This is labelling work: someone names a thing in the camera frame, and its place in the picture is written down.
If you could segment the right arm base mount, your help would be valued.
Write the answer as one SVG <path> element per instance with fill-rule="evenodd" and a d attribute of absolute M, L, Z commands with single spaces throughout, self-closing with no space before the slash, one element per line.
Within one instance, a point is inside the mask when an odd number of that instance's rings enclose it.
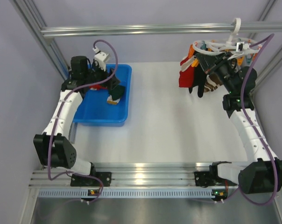
<path fill-rule="evenodd" d="M 195 184 L 197 187 L 207 188 L 211 186 L 224 186 L 225 181 L 211 174 L 209 171 L 194 172 Z"/>

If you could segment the red snowflake sock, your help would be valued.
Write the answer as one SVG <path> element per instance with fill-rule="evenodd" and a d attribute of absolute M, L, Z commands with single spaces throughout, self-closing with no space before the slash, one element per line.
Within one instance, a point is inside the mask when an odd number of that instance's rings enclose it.
<path fill-rule="evenodd" d="M 97 84 L 97 85 L 90 86 L 90 90 L 94 90 L 94 91 L 107 90 L 107 87 Z"/>

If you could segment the red santa sock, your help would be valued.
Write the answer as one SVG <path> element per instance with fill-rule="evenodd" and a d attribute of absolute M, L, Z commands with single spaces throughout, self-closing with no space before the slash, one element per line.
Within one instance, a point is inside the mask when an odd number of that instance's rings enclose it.
<path fill-rule="evenodd" d="M 187 56 L 180 62 L 179 80 L 178 84 L 180 88 L 190 88 L 194 83 L 194 67 L 192 67 L 195 61 L 194 56 L 188 58 Z"/>

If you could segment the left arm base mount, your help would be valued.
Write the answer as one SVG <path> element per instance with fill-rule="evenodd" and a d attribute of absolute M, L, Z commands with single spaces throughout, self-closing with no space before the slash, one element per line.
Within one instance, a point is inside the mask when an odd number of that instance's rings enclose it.
<path fill-rule="evenodd" d="M 96 178 L 102 181 L 102 184 L 96 180 L 89 177 L 82 177 L 79 175 L 71 176 L 71 187 L 109 187 L 112 181 L 112 173 L 111 172 L 97 172 L 95 175 Z"/>

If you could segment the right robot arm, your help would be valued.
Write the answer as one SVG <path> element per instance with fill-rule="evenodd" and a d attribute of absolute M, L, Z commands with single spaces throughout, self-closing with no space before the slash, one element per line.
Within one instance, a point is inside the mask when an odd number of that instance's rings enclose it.
<path fill-rule="evenodd" d="M 223 96 L 223 109 L 235 126 L 247 154 L 246 165 L 233 162 L 214 162 L 209 178 L 215 185 L 225 180 L 237 184 L 244 194 L 278 192 L 282 187 L 282 160 L 278 159 L 267 143 L 256 120 L 250 98 L 255 87 L 257 72 L 252 66 L 236 68 L 231 53 L 216 56 L 197 53 L 205 77 L 216 75 L 228 93 Z"/>

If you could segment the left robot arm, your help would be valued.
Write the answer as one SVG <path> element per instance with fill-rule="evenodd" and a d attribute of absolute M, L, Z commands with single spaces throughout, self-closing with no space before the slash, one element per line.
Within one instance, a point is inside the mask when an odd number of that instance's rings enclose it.
<path fill-rule="evenodd" d="M 69 78 L 61 86 L 56 109 L 42 134 L 34 136 L 33 144 L 40 163 L 48 169 L 64 169 L 66 174 L 81 176 L 86 185 L 97 181 L 94 165 L 77 155 L 76 149 L 69 141 L 73 118 L 86 93 L 92 87 L 102 85 L 104 88 L 115 88 L 119 81 L 115 78 L 116 68 L 106 70 L 109 55 L 99 52 L 90 60 L 86 56 L 74 56 L 70 61 Z"/>

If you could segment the white round clip hanger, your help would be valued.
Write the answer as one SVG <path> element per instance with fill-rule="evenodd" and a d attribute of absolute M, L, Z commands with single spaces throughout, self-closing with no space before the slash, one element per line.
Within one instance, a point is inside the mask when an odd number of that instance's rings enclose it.
<path fill-rule="evenodd" d="M 256 50 L 254 54 L 249 54 L 250 56 L 256 55 L 262 48 L 262 44 L 250 38 L 238 38 L 238 32 L 241 27 L 241 18 L 234 18 L 233 20 L 233 30 L 227 39 L 221 40 L 198 40 L 192 43 L 194 52 L 194 58 L 196 53 L 201 53 L 205 55 L 219 55 L 223 52 L 233 51 L 236 47 L 237 42 L 245 42 L 250 44 L 250 48 Z"/>

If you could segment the black striped sock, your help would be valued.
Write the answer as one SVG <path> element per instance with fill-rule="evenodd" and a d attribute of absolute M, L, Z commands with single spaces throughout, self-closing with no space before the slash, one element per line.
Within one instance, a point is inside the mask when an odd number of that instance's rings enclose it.
<path fill-rule="evenodd" d="M 201 66 L 197 66 L 194 69 L 194 80 L 191 87 L 189 87 L 189 93 L 191 94 L 194 87 L 198 87 L 197 96 L 201 98 L 204 94 L 204 85 L 206 82 L 207 74 L 202 70 Z"/>

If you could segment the yellow orange clothes peg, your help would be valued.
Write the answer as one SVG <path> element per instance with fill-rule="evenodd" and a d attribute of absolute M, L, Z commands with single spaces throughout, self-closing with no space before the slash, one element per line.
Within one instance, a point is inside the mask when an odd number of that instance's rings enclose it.
<path fill-rule="evenodd" d="M 198 59 L 195 59 L 193 62 L 192 62 L 192 64 L 191 64 L 191 66 L 192 67 L 197 67 L 199 65 L 199 60 Z"/>

